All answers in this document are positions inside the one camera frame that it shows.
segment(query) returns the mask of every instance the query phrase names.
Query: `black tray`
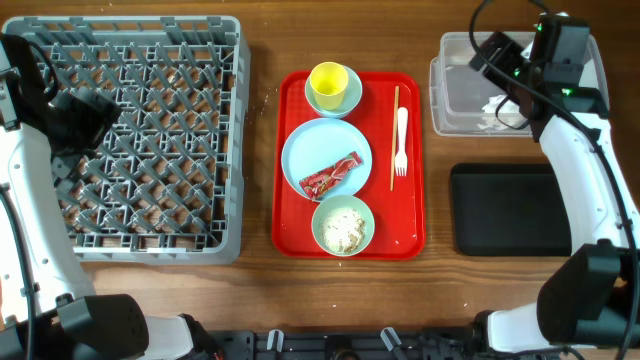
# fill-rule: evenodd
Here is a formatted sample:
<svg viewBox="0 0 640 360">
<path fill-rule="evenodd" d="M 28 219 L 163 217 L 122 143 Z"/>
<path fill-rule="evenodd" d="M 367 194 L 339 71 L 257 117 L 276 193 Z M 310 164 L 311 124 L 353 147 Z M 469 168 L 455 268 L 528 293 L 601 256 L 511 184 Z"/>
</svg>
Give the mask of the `black tray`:
<svg viewBox="0 0 640 360">
<path fill-rule="evenodd" d="M 451 170 L 455 243 L 475 256 L 569 256 L 571 233 L 548 164 L 458 164 Z"/>
</svg>

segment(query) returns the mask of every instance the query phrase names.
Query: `light blue bowl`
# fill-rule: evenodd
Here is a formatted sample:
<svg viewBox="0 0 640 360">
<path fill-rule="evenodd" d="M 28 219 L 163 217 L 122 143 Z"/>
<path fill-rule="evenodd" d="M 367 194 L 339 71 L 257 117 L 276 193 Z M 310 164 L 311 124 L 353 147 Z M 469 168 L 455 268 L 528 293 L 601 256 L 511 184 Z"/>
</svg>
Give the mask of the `light blue bowl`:
<svg viewBox="0 0 640 360">
<path fill-rule="evenodd" d="M 324 238 L 322 236 L 322 225 L 324 221 L 327 219 L 327 216 L 332 210 L 348 207 L 352 208 L 362 216 L 364 220 L 364 239 L 360 242 L 356 249 L 349 254 L 341 254 L 331 251 L 329 247 L 325 245 Z M 313 233 L 313 238 L 316 240 L 318 246 L 322 248 L 322 250 L 327 253 L 339 256 L 339 257 L 349 257 L 356 255 L 362 250 L 364 250 L 371 243 L 371 239 L 373 239 L 373 233 L 376 229 L 376 223 L 373 219 L 373 213 L 371 209 L 365 204 L 364 201 L 358 199 L 355 196 L 351 195 L 338 195 L 332 198 L 329 198 L 318 205 L 316 211 L 313 213 L 313 218 L 311 219 L 311 232 Z"/>
<path fill-rule="evenodd" d="M 344 94 L 342 104 L 333 110 L 325 110 L 318 106 L 316 99 L 313 97 L 313 89 L 311 88 L 311 81 L 307 78 L 307 83 L 304 86 L 304 95 L 307 98 L 309 105 L 315 110 L 315 112 L 324 118 L 342 119 L 349 115 L 353 109 L 358 105 L 360 99 L 362 99 L 362 81 L 355 71 L 349 67 L 344 67 L 349 74 L 349 84 L 347 85 L 347 91 Z"/>
</svg>

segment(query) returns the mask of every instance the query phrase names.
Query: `wooden table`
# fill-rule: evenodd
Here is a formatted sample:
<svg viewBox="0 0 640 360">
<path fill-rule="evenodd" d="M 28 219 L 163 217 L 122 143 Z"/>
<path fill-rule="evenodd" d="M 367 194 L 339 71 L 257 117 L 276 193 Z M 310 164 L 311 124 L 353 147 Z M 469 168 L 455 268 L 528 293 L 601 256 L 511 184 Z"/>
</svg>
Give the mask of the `wooden table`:
<svg viewBox="0 0 640 360">
<path fill-rule="evenodd" d="M 429 63 L 445 32 L 466 31 L 473 1 L 23 0 L 0 8 L 18 15 L 236 16 L 251 48 L 251 104 L 245 125 L 243 250 L 233 266 L 85 264 L 100 294 L 131 294 L 147 314 L 188 313 L 208 329 L 289 331 L 462 325 L 486 309 L 536 300 L 563 258 L 474 258 L 454 250 L 448 197 L 460 162 L 543 162 L 530 139 L 446 138 L 429 110 Z M 592 26 L 606 69 L 619 162 L 640 194 L 640 67 L 634 1 L 551 1 Z M 539 11 L 498 1 L 480 30 L 530 30 Z M 359 71 L 401 71 L 422 91 L 428 242 L 408 262 L 296 260 L 271 244 L 278 86 L 290 72 L 322 61 Z"/>
</svg>

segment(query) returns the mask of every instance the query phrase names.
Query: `candy bar wrapper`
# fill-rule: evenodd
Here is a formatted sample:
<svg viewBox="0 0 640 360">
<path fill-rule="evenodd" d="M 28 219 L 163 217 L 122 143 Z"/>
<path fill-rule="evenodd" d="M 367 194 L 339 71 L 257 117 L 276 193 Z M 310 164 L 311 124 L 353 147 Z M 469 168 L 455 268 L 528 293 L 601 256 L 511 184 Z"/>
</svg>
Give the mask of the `candy bar wrapper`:
<svg viewBox="0 0 640 360">
<path fill-rule="evenodd" d="M 361 164 L 362 159 L 353 151 L 328 168 L 300 180 L 300 187 L 311 200 L 315 200 L 338 185 L 349 170 Z"/>
</svg>

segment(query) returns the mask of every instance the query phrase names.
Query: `food in bowl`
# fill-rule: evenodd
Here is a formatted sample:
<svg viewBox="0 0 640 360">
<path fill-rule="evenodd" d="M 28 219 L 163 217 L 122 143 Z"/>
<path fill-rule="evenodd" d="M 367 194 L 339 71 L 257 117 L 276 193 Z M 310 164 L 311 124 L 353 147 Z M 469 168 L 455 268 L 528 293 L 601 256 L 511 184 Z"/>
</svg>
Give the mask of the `food in bowl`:
<svg viewBox="0 0 640 360">
<path fill-rule="evenodd" d="M 349 255 L 365 236 L 365 222 L 360 213 L 349 207 L 331 210 L 322 224 L 322 238 L 329 250 Z"/>
</svg>

